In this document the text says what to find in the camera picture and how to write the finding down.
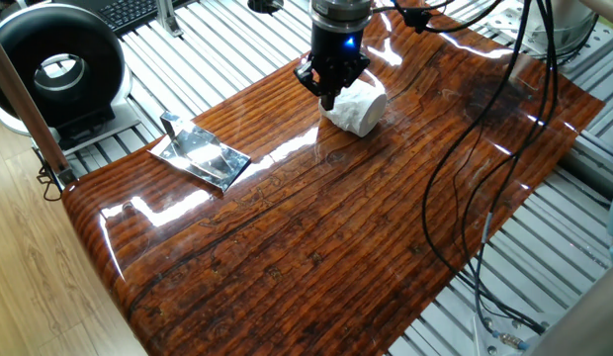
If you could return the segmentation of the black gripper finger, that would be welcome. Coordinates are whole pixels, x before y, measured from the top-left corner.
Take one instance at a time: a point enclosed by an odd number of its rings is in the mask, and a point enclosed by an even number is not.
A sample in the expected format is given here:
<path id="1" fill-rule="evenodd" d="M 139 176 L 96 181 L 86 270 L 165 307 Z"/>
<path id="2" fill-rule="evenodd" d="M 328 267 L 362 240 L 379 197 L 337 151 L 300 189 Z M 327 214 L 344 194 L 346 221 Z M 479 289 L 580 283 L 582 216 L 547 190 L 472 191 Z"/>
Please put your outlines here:
<path id="1" fill-rule="evenodd" d="M 344 85 L 352 85 L 353 82 L 362 74 L 362 72 L 370 64 L 370 58 L 364 53 L 360 53 L 358 57 L 344 62 Z"/>
<path id="2" fill-rule="evenodd" d="M 321 61 L 308 55 L 294 69 L 294 74 L 310 93 L 320 99 L 324 110 L 333 109 L 336 88 L 330 70 Z"/>

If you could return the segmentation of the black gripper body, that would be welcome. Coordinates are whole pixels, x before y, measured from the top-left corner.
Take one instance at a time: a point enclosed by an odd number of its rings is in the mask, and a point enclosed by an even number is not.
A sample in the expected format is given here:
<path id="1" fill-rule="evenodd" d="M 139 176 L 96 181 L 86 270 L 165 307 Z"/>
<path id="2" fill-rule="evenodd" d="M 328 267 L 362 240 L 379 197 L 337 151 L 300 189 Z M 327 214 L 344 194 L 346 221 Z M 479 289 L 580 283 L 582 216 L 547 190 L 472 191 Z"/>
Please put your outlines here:
<path id="1" fill-rule="evenodd" d="M 321 61 L 330 70 L 336 90 L 350 85 L 343 84 L 344 62 L 359 56 L 363 31 L 337 33 L 312 26 L 311 51 L 314 59 Z"/>

